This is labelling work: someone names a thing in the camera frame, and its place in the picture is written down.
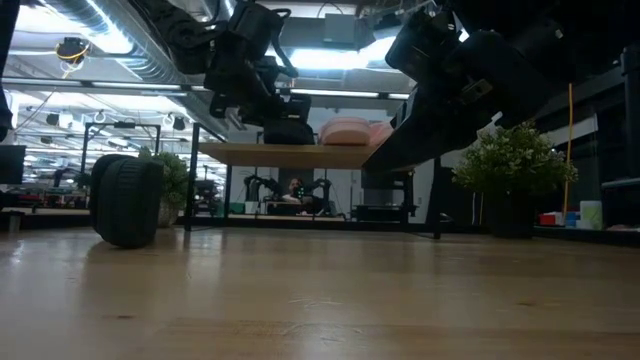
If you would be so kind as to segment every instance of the black tire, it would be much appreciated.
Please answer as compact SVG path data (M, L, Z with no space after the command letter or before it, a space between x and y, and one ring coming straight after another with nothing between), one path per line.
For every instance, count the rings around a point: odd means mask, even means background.
M115 246L137 249L153 242L162 195L161 164L122 159L104 173L98 198L97 232Z
M127 155L105 155L98 159L91 170L91 189L89 192L89 214L91 216L91 226L98 231L98 197L100 196L100 184L107 168L114 162L123 159L133 159Z
M297 120L274 120L264 125L264 143L274 145L315 145L313 129Z

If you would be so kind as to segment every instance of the pink cushion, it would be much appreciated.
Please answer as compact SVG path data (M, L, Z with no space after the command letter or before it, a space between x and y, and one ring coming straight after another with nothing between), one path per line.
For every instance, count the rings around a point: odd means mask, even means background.
M393 126L387 122L371 124L369 146L380 146L393 134Z
M322 145L369 145L369 122L361 118L339 117L320 129Z

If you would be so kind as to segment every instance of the ceiling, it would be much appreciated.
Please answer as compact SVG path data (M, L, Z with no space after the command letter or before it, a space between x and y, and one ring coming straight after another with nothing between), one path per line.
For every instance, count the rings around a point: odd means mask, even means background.
M200 21L207 20L208 12L203 5L207 1L209 0L172 0L175 5L184 8ZM270 8L288 7L292 9L292 18L290 24L283 31L282 43L285 52L301 64L309 60L308 56L300 56L300 54L304 54L303 50L323 50L325 53L318 53L320 54L318 56L337 56L335 51L333 53L327 52L331 49L318 48L317 39L322 37L324 14L339 12L354 14L358 11L358 2L350 0L342 0L335 6L333 4L322 6L323 2L305 0L260 3ZM318 11L321 6L322 10L318 19ZM391 6L391 2L384 5L384 7ZM67 78L71 80L142 81L138 74L123 66L122 61L101 54L100 51L96 51L96 56L88 57L82 67L67 74L69 66L61 64L54 53L54 47L61 43L65 37L85 38L85 35L87 35L86 29L77 23L61 18L59 14L54 14L42 7L22 6L9 60L3 75L5 77L62 78L66 74ZM317 63L307 66L308 68L303 66L300 69L301 76L295 80L294 86L302 89L406 94L410 92L413 84L406 76L389 69L383 61L386 49L390 45L391 42L387 39L373 44L360 53L348 54L351 57L366 57L364 66L359 66L360 68L335 68L336 66L331 64L340 63L342 58L338 58L339 60L336 61L331 57L327 57L324 62L320 61L321 66L318 66ZM184 77L184 83L201 85L202 76ZM19 103L18 123L20 128L14 139L15 142L28 146L28 159L30 160L26 162L28 168L25 175L29 182L38 182L38 179L41 178L46 179L45 175L50 173L51 169L79 168L80 150L83 145L83 123L94 121L96 116L98 119L102 119L102 115L105 115L105 122L127 121L135 122L138 125L160 125L162 129L161 150L177 153L183 158L190 157L191 122L203 121L203 116L206 116L202 115L202 111L198 111L201 109L185 106L181 99L171 96L124 95L117 92L104 94L82 91L59 92L50 86L37 90L20 90L5 85L5 89L10 90L12 97ZM210 95L198 94L198 96L203 106L206 107ZM347 111L352 116L361 111L363 116L376 117L370 120L388 120L399 104L400 102L397 100L314 97L309 122L314 128L319 128L328 120L331 113L340 113L340 111L343 113ZM47 124L47 116L52 113L61 114L64 126ZM176 117L184 117L185 130L173 129L171 123L175 121ZM230 129L229 131L239 131L228 119L222 121L223 125ZM94 138L88 145L90 150L87 156L88 168L103 153L114 151L135 153L140 146L152 147L154 144L154 141L151 140L153 134L150 135L145 129L139 127L136 129L109 127L102 129L99 134L92 135ZM201 136L200 141L217 140L210 136ZM202 154L199 159L199 177L204 177L202 165L206 164L213 169L214 178L223 184L226 167Z

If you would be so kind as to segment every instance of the red object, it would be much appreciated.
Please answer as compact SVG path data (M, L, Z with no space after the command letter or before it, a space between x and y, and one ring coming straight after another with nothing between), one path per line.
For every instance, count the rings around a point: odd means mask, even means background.
M540 215L540 225L555 225L556 224L556 216L555 215Z

